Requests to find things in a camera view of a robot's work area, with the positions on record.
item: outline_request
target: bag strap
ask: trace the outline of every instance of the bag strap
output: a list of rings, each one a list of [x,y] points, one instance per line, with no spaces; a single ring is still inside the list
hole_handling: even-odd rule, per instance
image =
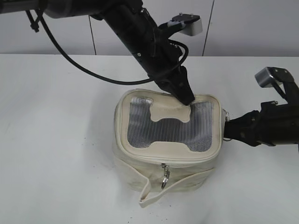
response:
[[[146,206],[157,202],[161,197],[163,197],[168,192],[174,191],[175,189],[178,189],[180,187],[183,187],[183,186],[186,187],[186,185],[187,186],[189,185],[190,189],[192,189],[192,188],[196,189],[196,188],[200,187],[203,184],[203,181],[214,171],[214,168],[213,168],[213,169],[210,169],[210,170],[207,170],[204,172],[196,173],[191,176],[185,177],[184,179],[177,181],[174,184],[170,185],[169,187],[165,188],[161,192],[159,192],[153,196],[149,196],[149,193],[151,191],[150,180],[146,176],[144,176],[140,172],[138,172],[135,168],[130,166],[129,164],[125,163],[122,160],[119,160],[119,159],[117,159],[117,160],[118,160],[118,162],[121,162],[124,166],[126,166],[127,168],[131,169],[131,171],[134,172],[134,175],[141,178],[143,180],[142,182],[145,183],[145,186],[143,187],[141,194],[139,196],[139,205],[142,208],[145,208]]]

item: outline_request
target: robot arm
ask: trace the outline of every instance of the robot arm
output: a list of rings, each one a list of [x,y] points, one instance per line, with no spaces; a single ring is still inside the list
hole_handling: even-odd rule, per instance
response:
[[[160,89],[188,105],[194,95],[179,61],[183,52],[178,45],[184,45],[169,37],[192,30],[200,17],[180,14],[158,27],[142,5],[141,0],[1,0],[0,14],[41,9],[52,18],[92,15],[105,20]]]

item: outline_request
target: metal clip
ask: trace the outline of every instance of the metal clip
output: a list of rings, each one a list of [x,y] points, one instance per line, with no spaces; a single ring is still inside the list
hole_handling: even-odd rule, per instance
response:
[[[162,168],[164,168],[164,179],[163,179],[163,182],[162,182],[161,189],[164,189],[167,182],[168,182],[168,179],[169,179],[169,176],[170,176],[170,171],[168,170],[168,166],[165,163],[162,163]]]

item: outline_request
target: black cable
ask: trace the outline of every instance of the black cable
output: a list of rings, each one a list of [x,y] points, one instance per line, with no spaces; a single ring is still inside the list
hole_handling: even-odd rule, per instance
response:
[[[78,69],[80,69],[81,71],[95,77],[95,78],[98,78],[98,79],[101,79],[103,81],[106,81],[106,82],[109,82],[109,83],[113,83],[113,84],[118,84],[118,85],[139,85],[139,84],[145,84],[145,83],[149,83],[149,82],[152,82],[154,81],[153,78],[148,78],[148,79],[145,79],[145,80],[140,80],[140,81],[133,81],[133,82],[123,82],[123,81],[118,81],[118,80],[114,80],[114,79],[110,79],[110,78],[107,78],[107,77],[104,77],[104,76],[101,76],[101,75],[98,75],[84,67],[82,67],[81,65],[79,65],[77,62],[75,62],[73,59],[71,59],[67,53],[61,48],[61,46],[58,44],[58,42],[56,41],[55,37],[53,36],[53,34],[51,33],[46,21],[44,20],[43,17],[41,17],[40,19],[40,22],[44,28],[44,30],[46,31],[47,35],[49,36],[50,40],[52,41],[52,43],[54,44],[54,46],[57,48],[57,50],[59,51],[59,53],[67,60],[69,61],[72,65],[74,65],[75,67],[77,67]],[[188,54],[189,54],[189,49],[186,45],[180,43],[180,42],[177,42],[177,41],[173,41],[173,40],[169,40],[170,43],[172,44],[175,44],[175,45],[178,45],[182,48],[184,48],[185,50],[185,53],[182,57],[182,59],[173,67],[171,68],[170,70],[167,70],[167,71],[164,71],[164,72],[161,72],[159,74],[157,74],[155,76],[155,79],[161,79],[163,78],[164,76],[168,75],[170,72],[174,71],[175,69],[177,69],[185,60],[186,58],[188,57]]]

